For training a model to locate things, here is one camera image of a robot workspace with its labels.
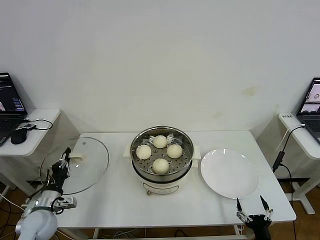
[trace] laptop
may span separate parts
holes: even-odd
[[[312,80],[296,116],[320,143],[320,77],[315,77]]]
[[[27,116],[9,73],[0,73],[0,146]]]

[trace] computer mouse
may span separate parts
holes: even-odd
[[[20,128],[13,131],[10,135],[12,144],[21,144],[27,139],[27,128]]]

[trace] steamed bun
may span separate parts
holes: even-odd
[[[165,136],[162,135],[158,135],[153,139],[153,145],[157,148],[157,149],[163,149],[164,147],[167,146],[167,138]]]
[[[172,159],[180,158],[182,155],[182,147],[179,144],[172,144],[168,147],[166,153]]]
[[[169,171],[169,163],[163,158],[158,158],[152,164],[152,171],[155,174],[166,174]]]
[[[136,156],[139,159],[148,159],[151,156],[151,148],[148,145],[140,145],[137,147],[136,151]]]

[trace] white side table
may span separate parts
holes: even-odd
[[[278,118],[287,129],[301,124],[297,117],[292,113],[280,113]],[[314,139],[307,129],[299,128],[291,135],[309,158],[320,160],[320,144]],[[314,174],[302,186],[299,186],[297,182],[293,183],[293,201],[300,201],[305,212],[309,215],[315,214],[315,210],[307,199],[306,194],[318,184],[320,184],[320,174]],[[291,193],[287,193],[286,196],[291,201]]]
[[[35,108],[28,109],[27,111],[28,116],[26,118],[29,120],[45,119],[51,123],[54,123],[60,114],[60,109],[58,108]],[[39,128],[48,128],[50,126],[48,122],[42,121],[36,122],[36,125]],[[12,161],[14,161],[12,157],[27,157],[31,155],[47,132],[48,130],[29,131],[25,142],[14,145],[10,142],[10,139],[8,139],[5,144],[0,147],[0,174],[27,195],[34,193],[35,189],[25,180],[20,179],[14,169],[16,166],[13,167],[11,164]]]

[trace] robotic arm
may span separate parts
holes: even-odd
[[[70,153],[71,149],[68,147],[60,159],[50,167],[52,176],[48,170],[45,185],[22,205],[26,209],[15,227],[16,233],[20,234],[19,240],[50,239],[58,228],[55,215],[77,206],[74,197],[62,197],[62,187],[70,173]]]
[[[250,229],[253,230],[256,240],[271,240],[268,227],[271,224],[271,214],[274,211],[269,208],[268,203],[260,196],[265,214],[246,215],[240,205],[239,199],[236,199],[236,216]]]

